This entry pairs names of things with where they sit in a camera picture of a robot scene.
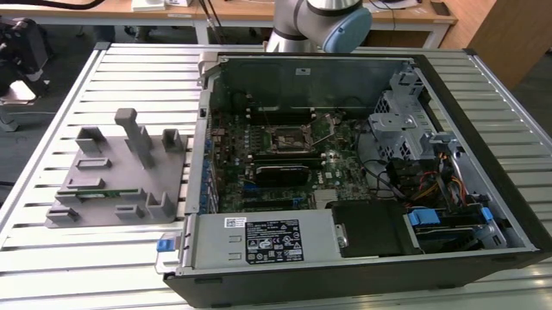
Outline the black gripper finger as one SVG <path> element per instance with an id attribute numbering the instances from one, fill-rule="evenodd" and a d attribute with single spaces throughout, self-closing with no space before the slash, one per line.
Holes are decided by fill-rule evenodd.
<path id="1" fill-rule="evenodd" d="M 37 98 L 42 96 L 48 90 L 48 84 L 42 79 L 42 73 L 42 69 L 38 69 L 30 74 L 25 73 L 24 71 L 18 72 L 22 83 Z"/>

